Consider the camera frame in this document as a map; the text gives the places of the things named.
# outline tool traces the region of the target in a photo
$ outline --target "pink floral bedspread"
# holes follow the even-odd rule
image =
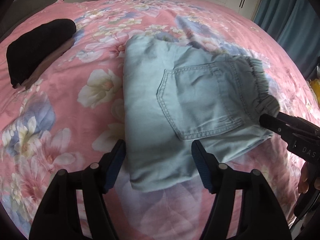
[[[76,43],[29,90],[13,89],[7,46],[57,18],[76,22]],[[228,8],[197,0],[59,0],[0,44],[0,200],[25,236],[57,170],[84,169],[124,138],[123,57],[126,41],[138,33],[262,60],[281,111],[319,124],[317,103],[292,60],[257,25]],[[279,136],[229,165],[261,170],[292,221],[303,160],[288,152]],[[105,195],[119,238],[143,240],[198,239],[213,199],[199,177],[166,190],[135,191],[126,164]],[[236,232],[240,201],[237,192],[229,236]],[[90,235],[81,191],[78,202],[83,231]]]

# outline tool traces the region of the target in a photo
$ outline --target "pocket stitching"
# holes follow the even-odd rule
[[[228,111],[228,108],[225,105],[224,100],[222,100],[222,104],[223,104],[223,106],[225,108],[225,111],[229,115],[228,116],[228,120],[230,121],[230,124],[225,125],[224,127],[216,128],[214,130],[198,132],[198,133],[187,133],[186,134],[183,131],[179,131],[179,129],[177,128],[175,122],[173,121],[173,118],[171,117],[170,112],[169,112],[168,108],[166,107],[165,102],[163,100],[163,94],[164,94],[164,90],[165,90],[165,87],[166,87],[166,84],[167,84],[168,75],[169,74],[174,75],[174,74],[177,74],[177,73],[182,73],[182,72],[186,72],[186,71],[190,71],[190,70],[199,70],[199,69],[208,69],[208,68],[212,69],[213,67],[216,67],[214,65],[214,63],[210,63],[210,64],[205,64],[205,65],[200,65],[200,66],[186,66],[186,67],[181,67],[179,69],[174,69],[174,70],[169,70],[169,71],[168,70],[164,70],[164,77],[163,77],[163,79],[161,81],[161,84],[159,86],[159,89],[158,89],[158,92],[157,92],[156,96],[157,96],[158,103],[159,103],[162,111],[164,112],[164,116],[166,117],[166,119],[168,120],[169,124],[171,125],[171,127],[173,128],[173,130],[175,131],[175,133],[177,134],[177,136],[180,139],[193,139],[193,138],[199,138],[199,137],[204,138],[204,137],[212,136],[213,133],[222,133],[223,131],[229,130],[234,125],[236,125],[236,127],[238,127],[238,126],[240,126],[240,125],[242,125],[244,123],[241,118],[238,121],[235,121],[232,118],[230,112]],[[220,84],[220,82],[218,81],[216,73],[214,73],[215,71],[213,71],[213,74],[215,75],[217,82]],[[219,84],[218,84],[219,95],[220,95],[221,98],[223,98],[221,96],[221,88],[220,88]]]
[[[243,96],[243,94],[242,94],[242,91],[243,91],[243,89],[242,89],[242,83],[241,83],[241,81],[240,81],[240,79],[239,79],[239,76],[237,75],[237,70],[236,70],[236,67],[235,67],[235,64],[234,64],[234,60],[229,60],[229,59],[228,59],[227,62],[230,63],[231,70],[232,70],[232,73],[233,73],[233,78],[235,79],[236,84],[237,84],[237,86],[236,86],[237,92],[238,92],[238,94],[239,94],[241,103],[242,103],[242,105],[243,105],[243,107],[244,107],[244,108],[243,108],[243,109],[244,109],[244,112],[248,115],[248,117],[249,117],[251,120],[253,120],[251,114],[247,111],[247,109],[248,109],[247,102],[244,100],[244,96]]]

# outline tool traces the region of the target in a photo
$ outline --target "black folded cloth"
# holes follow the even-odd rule
[[[17,88],[34,72],[50,53],[59,48],[76,32],[70,19],[57,19],[42,24],[23,34],[7,49],[7,62],[11,84]]]

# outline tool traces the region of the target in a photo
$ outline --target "finger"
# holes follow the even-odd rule
[[[320,190],[320,178],[317,178],[315,181],[315,188]]]
[[[303,182],[301,184],[298,185],[298,193],[307,193],[309,189],[309,184],[307,182]]]
[[[304,165],[301,168],[301,176],[300,179],[305,182],[308,180],[309,172],[308,172],[308,163],[305,162]]]

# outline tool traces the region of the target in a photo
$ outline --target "white flower print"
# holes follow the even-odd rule
[[[151,36],[151,35],[156,35],[156,34],[158,34],[158,33],[161,33],[161,31],[153,31],[153,30],[146,30],[145,32],[145,35],[146,36]]]
[[[148,10],[149,6],[144,4],[144,3],[139,3],[139,4],[135,4],[133,7],[131,8],[135,8],[138,11],[143,11],[143,10]]]
[[[110,152],[119,139],[124,140],[124,124],[108,124],[109,130],[104,131],[93,143],[92,149],[100,152]]]
[[[103,50],[97,50],[97,51],[81,50],[76,54],[76,57],[79,60],[81,60],[83,63],[88,63],[100,58],[102,54],[103,54]]]
[[[36,155],[30,161],[21,156],[18,162],[20,173],[20,190],[22,195],[31,196],[34,202],[40,203],[45,191],[47,179],[50,174],[46,168],[39,162]]]
[[[141,24],[141,22],[142,22],[142,19],[135,20],[135,19],[131,18],[131,19],[127,20],[126,22],[124,22],[124,24],[133,25],[133,24]]]
[[[98,37],[98,36],[101,36],[101,35],[104,35],[104,36],[111,36],[112,34],[116,33],[114,31],[114,27],[112,28],[106,28],[105,26],[101,26],[99,27],[99,31],[98,32],[95,32],[93,34],[93,37]]]
[[[92,143],[92,149],[100,152],[109,152],[119,139],[124,140],[124,101],[116,99],[111,107],[112,115],[121,123],[111,123],[108,130],[105,130]]]
[[[6,148],[10,144],[10,141],[11,141],[10,130],[6,130],[2,133],[3,148]]]
[[[214,51],[214,50],[218,49],[220,47],[220,43],[221,43],[221,41],[219,41],[218,39],[207,38],[207,37],[203,37],[203,36],[199,36],[199,35],[194,35],[194,37],[192,37],[190,40],[197,41],[197,42],[203,44],[203,46],[208,51]]]
[[[13,200],[16,201],[18,205],[20,205],[21,199],[21,191],[20,191],[20,176],[18,174],[12,173],[11,174],[12,181],[10,183],[11,187],[11,197]]]
[[[176,27],[170,27],[170,29],[172,30],[173,33],[185,34],[183,30],[177,29]]]
[[[59,169],[77,171],[83,168],[84,159],[79,152],[68,152],[71,138],[69,128],[59,130],[54,136],[44,131],[36,148],[36,156],[47,171],[54,174]]]
[[[151,24],[149,27],[146,27],[146,30],[163,30],[166,27],[167,25]]]
[[[127,27],[126,24],[121,23],[114,29],[115,32],[121,32],[122,30],[130,30],[130,27]]]
[[[95,108],[109,102],[121,88],[122,80],[111,70],[106,73],[102,69],[91,72],[87,84],[80,90],[78,102],[84,107]]]
[[[128,32],[129,39],[132,38],[134,35],[145,35],[145,32],[143,30],[132,30]]]
[[[112,37],[106,36],[100,39],[100,42],[88,44],[86,49],[103,49],[108,58],[121,58],[124,57],[125,44],[128,39],[127,33],[118,33]]]
[[[29,119],[27,126],[25,127],[22,122],[17,125],[19,141],[14,145],[14,150],[26,158],[31,158],[35,142],[38,140],[38,134],[35,134],[37,123],[34,116]]]

